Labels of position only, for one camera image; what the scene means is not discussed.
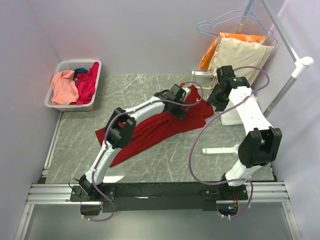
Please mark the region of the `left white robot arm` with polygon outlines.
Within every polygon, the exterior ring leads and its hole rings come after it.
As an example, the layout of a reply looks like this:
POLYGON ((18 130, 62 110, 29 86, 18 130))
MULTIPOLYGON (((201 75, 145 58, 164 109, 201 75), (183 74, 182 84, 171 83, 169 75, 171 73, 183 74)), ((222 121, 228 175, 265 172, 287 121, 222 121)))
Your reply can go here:
POLYGON ((98 185, 102 184, 117 154, 133 140, 135 128, 143 121, 163 112, 182 119, 188 108, 197 104, 186 102, 190 94, 191 90, 188 87, 174 84, 171 89, 157 92, 135 107, 116 108, 104 129, 102 146, 96 159, 90 169, 80 177, 82 195, 88 201, 96 200, 100 195, 98 185))

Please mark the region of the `dark red t-shirt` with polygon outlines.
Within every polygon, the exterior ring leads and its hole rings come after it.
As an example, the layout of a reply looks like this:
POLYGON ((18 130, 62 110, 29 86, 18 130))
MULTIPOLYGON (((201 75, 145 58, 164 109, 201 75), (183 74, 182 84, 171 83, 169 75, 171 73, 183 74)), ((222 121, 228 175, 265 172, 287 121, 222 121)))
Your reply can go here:
MULTIPOLYGON (((122 163, 169 137, 202 128, 206 124, 206 119, 214 113, 213 107, 202 99, 194 85, 188 88, 191 89, 191 93, 185 101, 197 104, 188 108, 183 119, 178 119, 168 112, 162 112, 144 120, 135 127, 132 141, 116 155, 110 167, 122 163)), ((105 128, 96 131, 96 135, 102 146, 105 128)))

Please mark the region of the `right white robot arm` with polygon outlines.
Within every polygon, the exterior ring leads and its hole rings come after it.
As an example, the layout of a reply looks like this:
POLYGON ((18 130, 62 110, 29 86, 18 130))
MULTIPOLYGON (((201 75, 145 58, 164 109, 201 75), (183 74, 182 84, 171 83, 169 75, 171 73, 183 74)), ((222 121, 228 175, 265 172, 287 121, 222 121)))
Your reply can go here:
POLYGON ((221 197, 230 200, 255 171, 275 161, 282 131, 265 118, 246 77, 236 76, 230 65, 219 67, 216 75, 218 83, 207 102, 222 112, 236 110, 246 134, 238 146, 237 162, 223 175, 226 183, 219 187, 221 197))

